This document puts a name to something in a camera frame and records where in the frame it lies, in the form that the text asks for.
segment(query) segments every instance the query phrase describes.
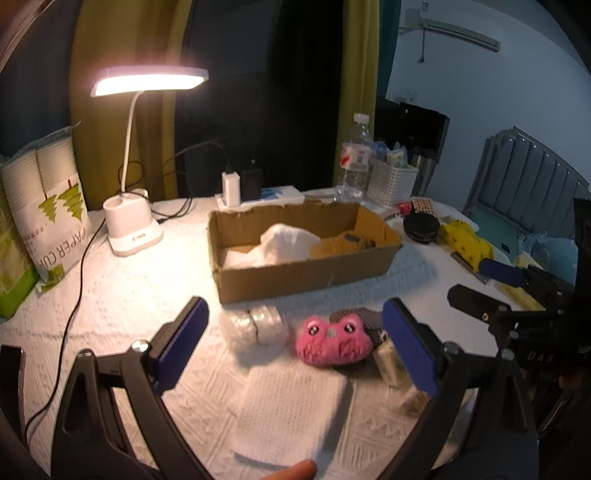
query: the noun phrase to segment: lamp neck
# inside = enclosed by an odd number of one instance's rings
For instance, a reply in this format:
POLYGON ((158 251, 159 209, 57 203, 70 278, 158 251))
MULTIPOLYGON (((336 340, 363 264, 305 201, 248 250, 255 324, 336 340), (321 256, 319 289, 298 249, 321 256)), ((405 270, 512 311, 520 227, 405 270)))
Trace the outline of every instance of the lamp neck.
POLYGON ((131 125, 134 123, 135 102, 143 92, 135 92, 129 107, 129 117, 127 119, 127 134, 125 136, 125 156, 123 157, 123 173, 121 174, 121 192, 125 191, 125 182, 127 180, 127 166, 129 164, 129 146, 131 144, 131 125))

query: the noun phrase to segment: bottle label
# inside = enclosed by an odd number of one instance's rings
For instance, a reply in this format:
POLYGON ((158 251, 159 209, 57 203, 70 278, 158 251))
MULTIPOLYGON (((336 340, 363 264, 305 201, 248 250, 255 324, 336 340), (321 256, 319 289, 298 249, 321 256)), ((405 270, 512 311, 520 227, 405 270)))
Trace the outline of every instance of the bottle label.
POLYGON ((371 148, 367 145, 344 142, 340 151, 340 166, 345 170, 369 171, 371 148))

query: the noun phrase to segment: plastic water bottle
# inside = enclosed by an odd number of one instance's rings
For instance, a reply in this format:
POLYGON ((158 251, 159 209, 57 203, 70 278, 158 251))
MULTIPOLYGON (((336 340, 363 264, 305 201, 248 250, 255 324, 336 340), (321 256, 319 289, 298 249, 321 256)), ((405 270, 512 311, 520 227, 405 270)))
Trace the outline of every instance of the plastic water bottle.
POLYGON ((369 177, 369 157, 372 141, 368 129, 369 115, 356 113, 353 125, 340 151, 340 174, 336 186, 336 200, 358 202, 363 198, 369 177))

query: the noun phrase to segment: bottle cap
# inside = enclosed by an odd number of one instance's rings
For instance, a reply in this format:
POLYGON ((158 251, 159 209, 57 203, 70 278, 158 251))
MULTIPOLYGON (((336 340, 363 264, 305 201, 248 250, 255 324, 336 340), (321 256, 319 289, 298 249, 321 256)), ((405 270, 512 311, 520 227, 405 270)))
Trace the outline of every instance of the bottle cap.
POLYGON ((367 125, 369 123, 369 115, 365 113, 355 113, 353 115, 353 122, 356 124, 367 125))

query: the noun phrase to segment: white basket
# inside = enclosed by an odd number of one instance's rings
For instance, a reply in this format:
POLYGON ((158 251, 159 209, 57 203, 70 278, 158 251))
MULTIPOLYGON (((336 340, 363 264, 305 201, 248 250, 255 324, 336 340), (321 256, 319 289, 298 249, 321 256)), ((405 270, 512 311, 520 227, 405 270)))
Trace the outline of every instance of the white basket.
POLYGON ((391 167, 386 162, 371 160, 372 171, 367 197, 382 207, 393 207, 408 200, 417 179, 418 169, 391 167))

